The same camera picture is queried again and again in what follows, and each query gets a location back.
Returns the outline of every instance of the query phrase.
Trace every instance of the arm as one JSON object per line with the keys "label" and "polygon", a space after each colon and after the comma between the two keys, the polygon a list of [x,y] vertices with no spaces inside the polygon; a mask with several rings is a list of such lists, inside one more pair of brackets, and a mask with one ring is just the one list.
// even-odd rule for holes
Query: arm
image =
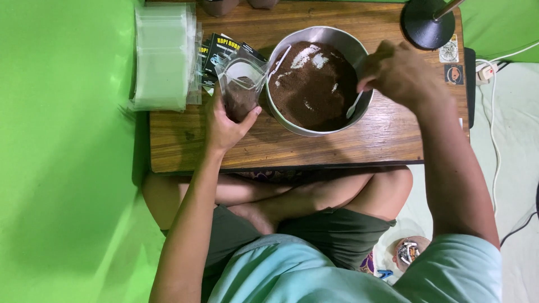
{"label": "arm", "polygon": [[458,122],[455,99],[407,43],[383,41],[364,66],[358,91],[376,88],[417,117],[425,158],[433,237],[477,236],[500,247],[494,211],[479,163]]}
{"label": "arm", "polygon": [[236,124],[226,117],[218,86],[215,92],[206,107],[204,153],[163,245],[150,303],[200,302],[221,161],[261,111],[256,107]]}

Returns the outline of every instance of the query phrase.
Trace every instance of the foot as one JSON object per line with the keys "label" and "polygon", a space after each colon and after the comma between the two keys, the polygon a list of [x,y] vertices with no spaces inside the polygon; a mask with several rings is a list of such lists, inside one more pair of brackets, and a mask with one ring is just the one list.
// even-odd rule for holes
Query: foot
{"label": "foot", "polygon": [[269,235],[277,231],[279,221],[264,211],[260,203],[245,203],[228,207],[235,215],[248,220],[263,235]]}

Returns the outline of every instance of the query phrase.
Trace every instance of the wooden table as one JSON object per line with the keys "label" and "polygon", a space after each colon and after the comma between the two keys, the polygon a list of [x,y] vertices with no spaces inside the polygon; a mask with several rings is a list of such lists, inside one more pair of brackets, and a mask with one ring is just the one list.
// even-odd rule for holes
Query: wooden table
{"label": "wooden table", "polygon": [[[403,5],[366,2],[281,1],[273,10],[255,10],[242,1],[228,15],[208,16],[197,8],[204,38],[212,32],[246,41],[267,58],[288,34],[316,25],[347,31],[373,53],[383,39],[404,40],[399,16]],[[464,65],[462,22],[457,20],[459,65]],[[421,51],[444,81],[444,64],[438,51]],[[463,130],[469,136],[466,85],[447,84],[457,98]],[[203,104],[210,96],[203,93]],[[315,169],[422,163],[421,136],[415,116],[405,107],[375,91],[364,117],[352,127],[323,137],[303,137],[286,130],[271,115],[265,89],[260,96],[262,113],[249,133],[225,156],[222,172],[261,168]],[[203,106],[187,105],[183,113],[150,113],[151,169],[156,173],[191,174],[204,142]]]}

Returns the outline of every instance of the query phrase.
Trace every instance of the black lamp base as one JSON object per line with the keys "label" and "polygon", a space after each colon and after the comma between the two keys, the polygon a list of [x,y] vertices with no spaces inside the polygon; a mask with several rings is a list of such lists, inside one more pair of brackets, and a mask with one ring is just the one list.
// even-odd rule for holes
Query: black lamp base
{"label": "black lamp base", "polygon": [[415,47],[436,50],[444,46],[455,32],[453,12],[434,20],[433,15],[446,5],[444,0],[410,0],[403,8],[400,25],[404,36]]}

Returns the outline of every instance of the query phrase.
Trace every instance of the metal bowl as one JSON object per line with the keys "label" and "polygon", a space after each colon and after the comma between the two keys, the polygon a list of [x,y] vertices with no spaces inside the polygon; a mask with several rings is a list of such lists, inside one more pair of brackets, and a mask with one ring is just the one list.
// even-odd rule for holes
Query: metal bowl
{"label": "metal bowl", "polygon": [[[277,44],[271,54],[271,57],[269,59],[270,72],[273,71],[273,63],[277,59],[277,56],[283,50],[287,49],[290,45],[301,41],[320,42],[333,46],[344,55],[344,58],[350,64],[352,64],[352,66],[356,70],[357,78],[360,78],[360,63],[368,55],[366,49],[363,47],[361,42],[359,42],[354,36],[350,35],[345,31],[330,26],[313,26],[304,30],[293,32],[286,36],[283,40],[281,40],[281,42]],[[277,110],[277,107],[273,103],[273,99],[270,93],[270,86],[268,84],[269,78],[266,79],[266,94],[270,107],[269,109],[271,110],[273,116],[286,129],[290,130],[295,134],[307,137],[320,137],[327,134],[340,132],[343,129],[349,128],[357,121],[359,121],[359,119],[361,119],[363,114],[367,111],[367,107],[369,106],[370,101],[372,100],[372,91],[364,92],[356,105],[356,110],[352,118],[350,118],[350,121],[345,126],[337,130],[331,130],[329,132],[316,132],[314,130],[294,125],[290,121],[286,120],[285,117]]]}

